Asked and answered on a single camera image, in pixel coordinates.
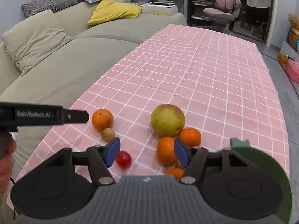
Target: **gray checkered pillow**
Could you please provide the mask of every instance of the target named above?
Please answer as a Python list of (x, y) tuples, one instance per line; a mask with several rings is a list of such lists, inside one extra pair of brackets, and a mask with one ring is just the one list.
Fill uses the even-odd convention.
[(53, 13), (78, 4), (77, 0), (32, 0), (22, 5), (25, 18), (50, 9)]

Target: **human hand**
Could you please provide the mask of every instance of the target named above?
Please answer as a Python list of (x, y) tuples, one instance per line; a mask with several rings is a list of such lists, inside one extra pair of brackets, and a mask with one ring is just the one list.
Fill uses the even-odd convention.
[(12, 174), (13, 157), (12, 154), (16, 151), (16, 142), (11, 139), (7, 146), (6, 154), (0, 159), (0, 194), (7, 191), (8, 183)]

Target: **checkered tablecloth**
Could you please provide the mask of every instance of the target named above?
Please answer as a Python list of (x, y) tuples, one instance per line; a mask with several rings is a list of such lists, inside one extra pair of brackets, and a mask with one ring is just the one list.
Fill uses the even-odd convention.
[[(211, 30), (168, 25), (101, 76), (71, 109), (87, 110), (90, 118), (101, 108), (112, 112), (121, 150), (133, 158), (126, 170), (116, 163), (109, 169), (119, 180), (125, 174), (163, 174), (155, 157), (159, 137), (150, 127), (151, 112), (162, 103), (183, 110), (185, 127), (201, 131), (201, 146), (216, 151), (228, 147), (230, 137), (249, 139), (289, 174), (281, 105), (255, 44)], [(18, 178), (63, 147), (85, 151), (105, 144), (90, 121), (54, 126)], [(89, 178), (86, 167), (76, 171)]]

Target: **yellow pillow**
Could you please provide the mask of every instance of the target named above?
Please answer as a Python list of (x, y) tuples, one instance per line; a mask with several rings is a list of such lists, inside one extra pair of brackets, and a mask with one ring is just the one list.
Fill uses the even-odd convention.
[(88, 25), (97, 25), (118, 18), (137, 18), (141, 7), (131, 3), (103, 0), (97, 5), (88, 21)]

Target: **screw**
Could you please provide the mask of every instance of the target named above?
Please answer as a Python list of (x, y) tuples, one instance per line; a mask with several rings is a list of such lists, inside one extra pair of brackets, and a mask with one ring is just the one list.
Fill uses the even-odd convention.
[(113, 183), (113, 178), (110, 177), (101, 177), (99, 178), (99, 183), (101, 185), (110, 185)]
[(194, 184), (196, 179), (190, 176), (185, 176), (180, 179), (183, 184)]
[(146, 182), (146, 183), (149, 183), (149, 182), (152, 181), (152, 179), (151, 179), (150, 177), (145, 177), (145, 178), (143, 179), (143, 181)]

